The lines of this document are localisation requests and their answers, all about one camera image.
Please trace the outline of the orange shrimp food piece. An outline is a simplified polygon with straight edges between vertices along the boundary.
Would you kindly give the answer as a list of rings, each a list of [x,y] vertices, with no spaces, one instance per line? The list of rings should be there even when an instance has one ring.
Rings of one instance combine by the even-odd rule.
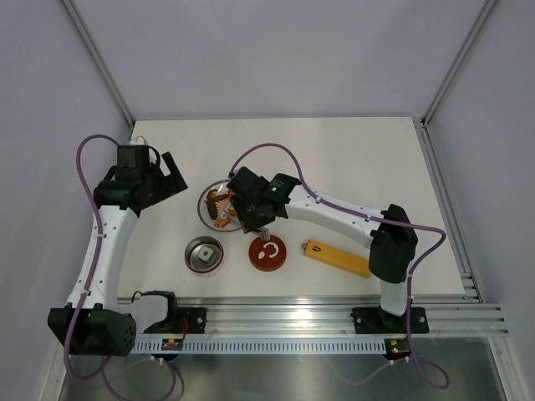
[[[218,228],[224,228],[228,226],[232,222],[231,219],[228,218],[218,218],[214,222],[214,226]]]

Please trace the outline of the red round lunch box lid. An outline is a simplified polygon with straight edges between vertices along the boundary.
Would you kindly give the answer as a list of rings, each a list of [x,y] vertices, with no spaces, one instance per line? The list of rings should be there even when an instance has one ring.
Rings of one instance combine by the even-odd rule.
[[[287,248],[281,238],[270,235],[268,240],[256,238],[248,248],[252,266],[260,272],[275,272],[287,259]]]

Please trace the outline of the sushi roll piece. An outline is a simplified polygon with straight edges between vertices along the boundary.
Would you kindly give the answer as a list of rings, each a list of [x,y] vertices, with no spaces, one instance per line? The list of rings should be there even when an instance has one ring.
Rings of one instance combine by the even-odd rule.
[[[213,255],[213,250],[209,246],[203,246],[197,252],[197,255],[202,261],[209,262],[211,257],[212,257],[212,255]]]

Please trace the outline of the metal tongs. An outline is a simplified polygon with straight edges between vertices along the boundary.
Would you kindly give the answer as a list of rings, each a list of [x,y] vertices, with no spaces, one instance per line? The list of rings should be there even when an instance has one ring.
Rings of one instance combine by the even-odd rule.
[[[262,227],[259,230],[257,230],[257,235],[260,237],[262,241],[268,241],[270,239],[269,229],[266,227]]]

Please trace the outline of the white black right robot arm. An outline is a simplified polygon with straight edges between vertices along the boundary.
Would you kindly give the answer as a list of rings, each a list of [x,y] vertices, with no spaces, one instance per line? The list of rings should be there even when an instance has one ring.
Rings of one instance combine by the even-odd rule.
[[[405,210],[390,205],[387,210],[339,206],[319,193],[309,193],[305,184],[279,173],[272,180],[246,167],[227,183],[231,202],[244,232],[259,232],[277,218],[306,221],[337,232],[369,250],[368,266],[380,281],[380,305],[352,312],[370,332],[401,333],[410,315],[407,307],[407,272],[418,243]]]

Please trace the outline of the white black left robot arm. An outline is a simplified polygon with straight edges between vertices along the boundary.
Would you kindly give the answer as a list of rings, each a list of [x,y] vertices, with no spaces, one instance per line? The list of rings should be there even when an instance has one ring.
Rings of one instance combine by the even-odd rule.
[[[149,290],[128,307],[118,305],[120,272],[131,234],[143,210],[186,190],[169,152],[149,145],[121,145],[115,165],[94,188],[93,230],[78,281],[48,326],[67,356],[128,355],[150,327],[172,332],[181,313],[173,292]]]

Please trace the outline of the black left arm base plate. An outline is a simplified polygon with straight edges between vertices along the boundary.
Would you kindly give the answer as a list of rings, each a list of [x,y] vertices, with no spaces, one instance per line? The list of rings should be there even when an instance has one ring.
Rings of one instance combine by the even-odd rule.
[[[169,312],[163,320],[151,324],[144,334],[204,334],[206,330],[206,314],[204,307],[179,307]]]

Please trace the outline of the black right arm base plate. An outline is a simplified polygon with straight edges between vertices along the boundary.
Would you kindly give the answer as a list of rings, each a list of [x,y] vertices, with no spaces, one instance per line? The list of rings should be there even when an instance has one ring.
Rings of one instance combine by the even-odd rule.
[[[427,334],[429,324],[423,307],[411,307],[400,317],[380,307],[355,307],[351,318],[356,334]]]

